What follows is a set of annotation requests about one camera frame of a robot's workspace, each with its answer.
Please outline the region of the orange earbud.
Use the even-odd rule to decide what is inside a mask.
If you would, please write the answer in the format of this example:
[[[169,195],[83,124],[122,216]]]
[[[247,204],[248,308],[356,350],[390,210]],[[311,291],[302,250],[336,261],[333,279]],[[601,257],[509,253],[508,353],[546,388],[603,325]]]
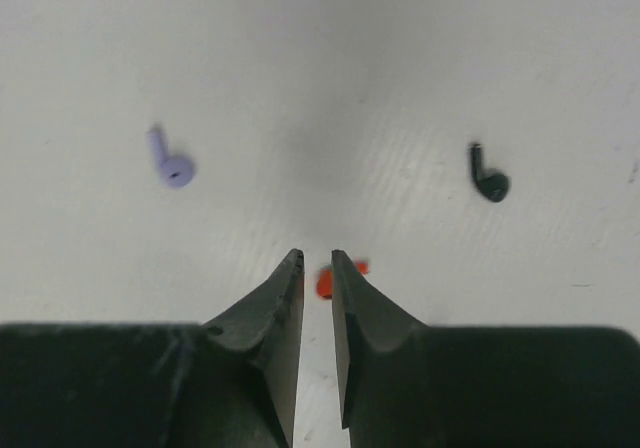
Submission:
[[[367,259],[355,260],[354,265],[362,275],[367,275],[370,271],[370,264]],[[330,264],[321,268],[318,272],[316,284],[316,295],[323,300],[331,300],[333,297],[333,275]]]

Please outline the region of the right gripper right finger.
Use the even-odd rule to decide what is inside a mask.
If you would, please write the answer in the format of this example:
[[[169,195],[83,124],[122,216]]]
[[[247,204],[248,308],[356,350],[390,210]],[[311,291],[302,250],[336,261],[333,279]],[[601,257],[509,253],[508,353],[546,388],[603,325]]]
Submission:
[[[332,254],[342,425],[354,447],[635,447],[639,345],[592,326],[434,326]]]

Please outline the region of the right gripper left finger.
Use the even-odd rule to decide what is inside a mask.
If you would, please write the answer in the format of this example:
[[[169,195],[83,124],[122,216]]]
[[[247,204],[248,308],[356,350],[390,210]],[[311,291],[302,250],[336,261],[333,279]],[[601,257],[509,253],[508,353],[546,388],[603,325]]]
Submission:
[[[5,324],[1,443],[289,447],[303,308],[294,249],[204,324]]]

